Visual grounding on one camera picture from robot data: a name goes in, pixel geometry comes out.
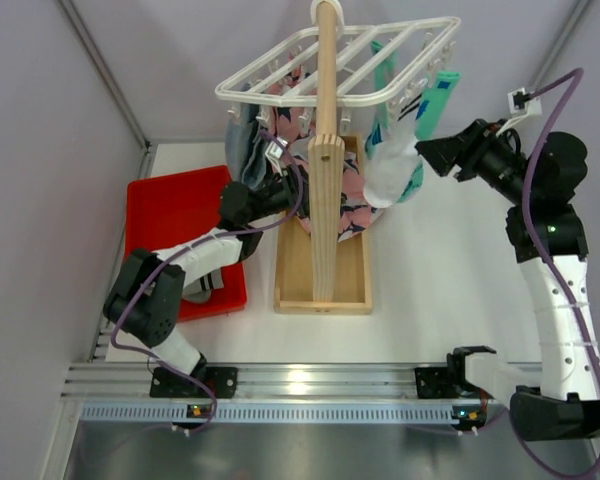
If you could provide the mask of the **white clip sock hanger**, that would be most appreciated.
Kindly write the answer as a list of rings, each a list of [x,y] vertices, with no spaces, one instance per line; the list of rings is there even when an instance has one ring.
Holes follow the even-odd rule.
[[[454,49],[461,26],[455,16],[407,20],[378,25],[347,25],[338,34],[336,57],[336,106],[339,131],[348,133],[356,109],[384,103],[395,118],[408,100],[433,85]],[[316,118],[318,27],[310,7],[311,25],[298,30],[259,55],[215,88],[218,99],[229,103],[238,116],[241,104],[260,107],[258,120],[268,126],[275,107],[303,107],[302,126]],[[390,53],[396,53],[394,79],[382,90],[374,86],[374,68]],[[282,96],[266,90],[296,67],[310,73]]]

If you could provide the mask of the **grey sock black stripes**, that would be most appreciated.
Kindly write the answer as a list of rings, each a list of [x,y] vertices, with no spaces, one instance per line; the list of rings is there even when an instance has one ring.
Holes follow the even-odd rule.
[[[215,270],[186,285],[183,289],[182,299],[193,304],[204,304],[211,299],[215,291],[223,288],[222,272]]]

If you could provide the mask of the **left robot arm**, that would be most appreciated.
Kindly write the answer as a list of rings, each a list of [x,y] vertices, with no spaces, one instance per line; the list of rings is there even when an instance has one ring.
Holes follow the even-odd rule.
[[[133,250],[123,261],[103,305],[114,324],[112,344],[142,353],[202,389],[206,357],[184,338],[176,321],[185,289],[224,267],[251,257],[266,230],[308,210],[308,180],[296,164],[258,189],[231,181],[220,194],[219,222],[207,233],[174,247]],[[117,342],[125,332],[139,347]]]

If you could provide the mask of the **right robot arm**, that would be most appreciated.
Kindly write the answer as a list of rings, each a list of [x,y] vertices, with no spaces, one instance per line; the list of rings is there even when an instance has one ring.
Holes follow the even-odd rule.
[[[587,148],[576,136],[552,132],[542,144],[530,187],[535,244],[524,223],[522,199],[529,160],[520,139],[478,119],[449,137],[419,141],[415,149],[439,176],[484,180],[512,204],[505,231],[532,297],[542,370],[534,380],[486,346],[457,347],[447,356],[454,384],[483,390],[505,405],[525,441],[600,437],[600,383],[576,317],[592,324],[586,285],[589,253],[571,200],[586,177]]]

